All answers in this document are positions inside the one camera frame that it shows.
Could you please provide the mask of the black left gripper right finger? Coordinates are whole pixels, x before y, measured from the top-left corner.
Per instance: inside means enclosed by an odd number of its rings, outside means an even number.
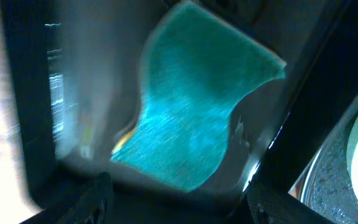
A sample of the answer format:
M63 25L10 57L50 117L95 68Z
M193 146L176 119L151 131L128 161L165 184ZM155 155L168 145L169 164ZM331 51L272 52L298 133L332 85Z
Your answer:
M333 224L290 194L278 192L259 181L249 184L247 203L257 224Z

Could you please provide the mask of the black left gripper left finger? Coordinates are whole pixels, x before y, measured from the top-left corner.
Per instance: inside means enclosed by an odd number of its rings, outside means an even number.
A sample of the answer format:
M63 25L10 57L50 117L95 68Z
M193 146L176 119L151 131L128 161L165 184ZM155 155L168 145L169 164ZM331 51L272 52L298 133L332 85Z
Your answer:
M23 221L25 224L113 222L114 191L111 177L103 172L52 207Z

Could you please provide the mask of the green scrubbing sponge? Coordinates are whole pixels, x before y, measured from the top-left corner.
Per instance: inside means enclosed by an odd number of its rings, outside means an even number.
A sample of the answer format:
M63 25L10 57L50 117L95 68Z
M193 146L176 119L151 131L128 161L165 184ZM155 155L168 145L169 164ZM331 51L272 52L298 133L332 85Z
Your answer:
M147 40L139 121L111 161L174 189L197 189L224 158L238 102L283 79L285 65L200 4L178 2Z

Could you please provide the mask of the round black serving tray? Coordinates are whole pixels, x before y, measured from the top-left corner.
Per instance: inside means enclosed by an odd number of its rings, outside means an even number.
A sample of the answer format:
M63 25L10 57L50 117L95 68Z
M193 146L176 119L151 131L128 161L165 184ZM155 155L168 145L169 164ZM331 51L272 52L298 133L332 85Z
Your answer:
M358 94L289 191L301 203L333 223L358 223L358 200L346 159L357 116Z

